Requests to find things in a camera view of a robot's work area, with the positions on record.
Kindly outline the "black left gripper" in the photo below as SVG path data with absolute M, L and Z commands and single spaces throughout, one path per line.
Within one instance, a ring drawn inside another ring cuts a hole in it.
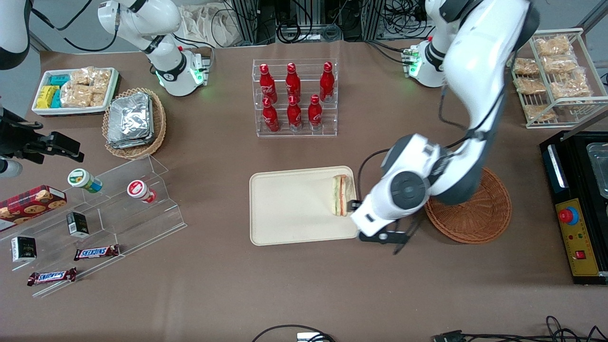
M 362 205 L 362 200 L 353 199 L 348 201 L 348 212 L 355 212 Z M 358 239 L 361 242 L 371 242 L 394 245 L 404 245 L 408 243 L 411 235 L 403 231 L 379 231 L 373 236 L 366 236 L 363 232 L 359 232 Z

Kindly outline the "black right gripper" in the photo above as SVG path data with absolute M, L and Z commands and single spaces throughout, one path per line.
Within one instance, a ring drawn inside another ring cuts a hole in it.
M 84 162 L 85 154 L 80 151 L 81 143 L 59 132 L 51 132 L 38 140 L 43 128 L 39 122 L 29 122 L 9 110 L 0 115 L 0 155 L 5 158 L 28 160 L 43 164 L 44 154 L 59 155 L 75 162 Z

